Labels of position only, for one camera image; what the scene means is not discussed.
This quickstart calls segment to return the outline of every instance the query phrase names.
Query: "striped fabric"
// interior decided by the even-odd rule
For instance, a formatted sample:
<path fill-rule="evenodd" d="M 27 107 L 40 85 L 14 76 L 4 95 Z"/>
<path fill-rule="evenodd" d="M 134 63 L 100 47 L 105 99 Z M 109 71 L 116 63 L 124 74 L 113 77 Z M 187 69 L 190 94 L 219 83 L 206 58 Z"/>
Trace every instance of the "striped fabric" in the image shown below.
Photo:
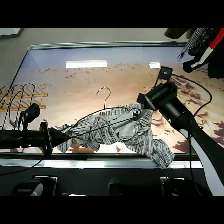
<path fill-rule="evenodd" d="M 97 151 L 100 144 L 123 142 L 127 148 L 145 155 L 166 168 L 173 161 L 174 154 L 165 142 L 153 139 L 151 131 L 152 111 L 143 109 L 141 104 L 129 104 L 88 116 L 76 127 L 65 124 L 58 130 L 76 136 L 58 148 L 65 152 L 72 143 Z"/>

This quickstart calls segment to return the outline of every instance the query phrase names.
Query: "floor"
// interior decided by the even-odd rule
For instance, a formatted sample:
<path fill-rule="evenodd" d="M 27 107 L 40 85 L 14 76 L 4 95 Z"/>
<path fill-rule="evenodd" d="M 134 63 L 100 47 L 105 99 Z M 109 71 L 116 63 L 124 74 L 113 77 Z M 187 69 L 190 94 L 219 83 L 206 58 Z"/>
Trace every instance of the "floor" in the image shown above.
<path fill-rule="evenodd" d="M 18 38 L 0 40 L 0 80 L 10 81 L 32 44 L 112 41 L 171 41 L 167 28 L 25 28 Z M 177 41 L 186 41 L 183 35 Z"/>

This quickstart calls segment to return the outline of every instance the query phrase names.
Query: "metal frame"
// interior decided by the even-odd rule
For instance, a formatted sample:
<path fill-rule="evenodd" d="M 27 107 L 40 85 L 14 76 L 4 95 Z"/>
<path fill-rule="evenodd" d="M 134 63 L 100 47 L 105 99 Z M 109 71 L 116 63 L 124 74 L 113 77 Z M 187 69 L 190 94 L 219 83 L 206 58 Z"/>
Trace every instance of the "metal frame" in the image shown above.
<path fill-rule="evenodd" d="M 166 41 L 117 41 L 117 42 L 74 42 L 74 43 L 52 43 L 52 44 L 35 44 L 28 47 L 21 64 L 19 65 L 16 74 L 12 80 L 10 87 L 13 85 L 17 74 L 23 64 L 23 61 L 28 53 L 29 50 L 49 50 L 49 49 L 69 49 L 69 48 L 101 48 L 101 47 L 184 47 L 187 42 L 166 42 Z M 41 154 L 39 153 L 1 153 L 0 158 L 4 159 L 37 159 L 40 157 Z M 101 159 L 101 160 L 108 160 L 108 159 L 143 159 L 146 157 L 138 154 L 53 154 L 50 160 L 89 160 L 89 159 Z M 174 161 L 188 161 L 189 154 L 182 154 L 177 153 L 175 154 Z M 193 161 L 198 161 L 199 158 L 197 155 L 192 155 Z"/>

